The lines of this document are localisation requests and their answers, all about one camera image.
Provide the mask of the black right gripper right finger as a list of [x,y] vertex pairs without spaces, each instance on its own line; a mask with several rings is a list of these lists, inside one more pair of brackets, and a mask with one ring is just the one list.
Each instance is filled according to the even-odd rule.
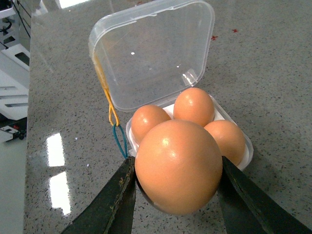
[[228,234],[310,234],[225,156],[217,190]]

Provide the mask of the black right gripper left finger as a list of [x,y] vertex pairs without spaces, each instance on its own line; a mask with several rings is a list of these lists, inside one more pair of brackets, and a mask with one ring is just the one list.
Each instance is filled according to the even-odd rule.
[[90,205],[63,234],[130,234],[136,202],[135,158],[124,160]]

